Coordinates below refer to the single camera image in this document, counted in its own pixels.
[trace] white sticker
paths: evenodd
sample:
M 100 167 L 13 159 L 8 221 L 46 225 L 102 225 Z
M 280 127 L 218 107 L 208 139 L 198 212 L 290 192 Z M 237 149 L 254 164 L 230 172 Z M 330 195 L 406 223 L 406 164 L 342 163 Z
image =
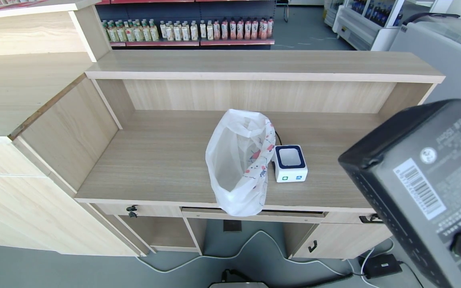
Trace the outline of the white sticker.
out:
M 421 150 L 420 157 L 424 164 L 432 164 L 437 160 L 437 151 L 431 147 L 426 147 Z
M 394 168 L 393 171 L 426 219 L 431 220 L 446 211 L 446 206 L 412 158 Z

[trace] floor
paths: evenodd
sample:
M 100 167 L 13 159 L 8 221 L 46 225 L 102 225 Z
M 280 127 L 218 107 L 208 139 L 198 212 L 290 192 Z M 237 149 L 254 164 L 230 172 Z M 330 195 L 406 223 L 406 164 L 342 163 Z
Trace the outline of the floor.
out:
M 275 11 L 273 50 L 355 50 L 323 22 L 322 7 L 289 7 L 289 21 L 282 19 L 284 8 Z
M 269 233 L 284 252 L 282 224 L 274 222 L 243 221 L 240 233 L 223 232 L 223 221 L 208 223 L 204 254 L 231 256 L 236 254 L 245 241 L 258 230 Z M 382 252 L 390 247 L 385 241 L 377 247 Z M 412 265 L 406 254 L 396 246 L 393 253 L 398 260 Z M 196 257 L 194 253 L 158 252 L 143 259 L 160 270 L 168 270 Z M 274 288 L 297 288 L 322 280 L 332 279 L 335 274 L 320 264 L 291 264 L 283 260 L 266 235 L 254 237 L 242 253 L 232 260 L 199 259 L 168 274 L 154 272 L 134 257 L 103 257 L 61 255 L 56 252 L 26 250 L 0 246 L 0 288 L 206 288 L 220 281 L 226 268 L 238 269 L 254 280 L 265 281 Z M 347 274 L 351 272 L 348 262 L 323 259 L 334 270 Z M 352 260 L 357 272 L 360 268 L 356 259 Z M 370 282 L 379 288 L 418 288 L 414 276 L 403 267 L 400 274 L 373 279 Z M 419 272 L 425 288 L 434 288 Z M 366 288 L 361 278 L 351 279 L 322 286 L 324 288 Z

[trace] logo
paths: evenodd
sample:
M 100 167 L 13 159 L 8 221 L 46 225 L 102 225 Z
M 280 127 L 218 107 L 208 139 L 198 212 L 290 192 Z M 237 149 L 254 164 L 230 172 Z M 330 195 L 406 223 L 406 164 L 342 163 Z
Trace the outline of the logo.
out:
M 437 160 L 437 151 L 431 147 L 426 147 L 421 150 L 420 157 L 424 164 L 432 164 Z

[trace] barcode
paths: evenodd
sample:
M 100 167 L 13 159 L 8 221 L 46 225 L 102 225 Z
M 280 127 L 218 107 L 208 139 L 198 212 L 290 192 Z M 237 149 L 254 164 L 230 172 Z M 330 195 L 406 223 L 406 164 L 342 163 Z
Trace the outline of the barcode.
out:
M 431 220 L 446 211 L 446 206 L 412 158 L 394 168 L 393 171 L 424 213 L 426 219 Z

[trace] plastic bag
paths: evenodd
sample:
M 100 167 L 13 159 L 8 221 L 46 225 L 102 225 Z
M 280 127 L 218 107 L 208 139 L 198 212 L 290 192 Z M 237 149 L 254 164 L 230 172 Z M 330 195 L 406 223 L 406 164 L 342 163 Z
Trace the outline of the plastic bag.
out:
M 261 212 L 275 141 L 273 124 L 258 112 L 230 109 L 214 129 L 205 162 L 216 201 L 229 215 Z

